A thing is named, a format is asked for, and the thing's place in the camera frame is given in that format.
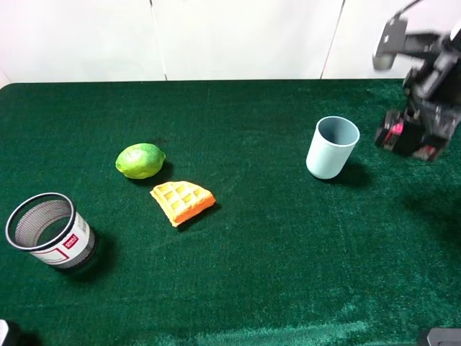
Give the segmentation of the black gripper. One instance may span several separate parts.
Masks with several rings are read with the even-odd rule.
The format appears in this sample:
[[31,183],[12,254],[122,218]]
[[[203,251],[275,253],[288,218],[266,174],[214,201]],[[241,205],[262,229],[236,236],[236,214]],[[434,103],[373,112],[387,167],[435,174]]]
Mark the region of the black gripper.
[[[407,34],[404,54],[423,61],[420,68],[408,72],[403,82],[406,94],[433,102],[426,105],[426,132],[449,141],[460,123],[460,33]],[[411,156],[425,133],[420,112],[412,101],[397,113],[395,123],[400,131],[394,152]]]

